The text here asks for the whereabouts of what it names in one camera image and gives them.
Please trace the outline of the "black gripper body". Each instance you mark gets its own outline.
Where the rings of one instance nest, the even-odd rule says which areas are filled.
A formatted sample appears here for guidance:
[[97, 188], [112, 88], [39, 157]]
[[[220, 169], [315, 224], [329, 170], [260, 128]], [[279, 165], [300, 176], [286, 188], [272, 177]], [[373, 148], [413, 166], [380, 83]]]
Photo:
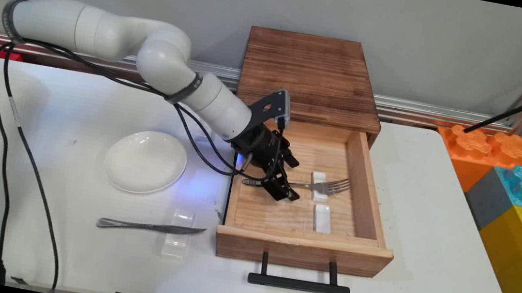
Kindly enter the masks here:
[[279, 152], [276, 172], [282, 171], [285, 162], [282, 160], [281, 148], [290, 148], [290, 143], [278, 130], [271, 131], [264, 124], [243, 132], [230, 140], [237, 153], [244, 157], [251, 156], [250, 163], [260, 167], [265, 173], [272, 172], [276, 153]]

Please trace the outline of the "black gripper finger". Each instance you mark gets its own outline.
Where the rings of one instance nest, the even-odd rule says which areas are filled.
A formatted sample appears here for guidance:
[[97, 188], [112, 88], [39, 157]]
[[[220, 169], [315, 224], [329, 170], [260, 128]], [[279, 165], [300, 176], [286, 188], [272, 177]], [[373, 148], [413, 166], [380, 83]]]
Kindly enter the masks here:
[[281, 148], [281, 156], [283, 162], [291, 168], [296, 168], [300, 165], [300, 162], [293, 156], [289, 148]]
[[289, 184], [287, 175], [280, 171], [273, 174], [273, 176], [262, 180], [262, 187], [273, 199], [276, 201], [289, 200], [296, 201], [300, 199], [300, 196]]

